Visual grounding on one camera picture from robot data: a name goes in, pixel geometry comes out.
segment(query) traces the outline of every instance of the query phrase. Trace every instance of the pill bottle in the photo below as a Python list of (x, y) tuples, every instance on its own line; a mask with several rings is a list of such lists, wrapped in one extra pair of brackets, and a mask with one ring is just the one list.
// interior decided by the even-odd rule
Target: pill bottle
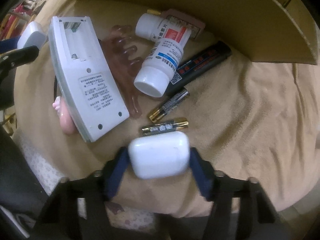
[(163, 96), (182, 59), (183, 47), (190, 34), (188, 28), (159, 16), (146, 13), (140, 17), (136, 35), (156, 43), (134, 80), (138, 90), (156, 98)]

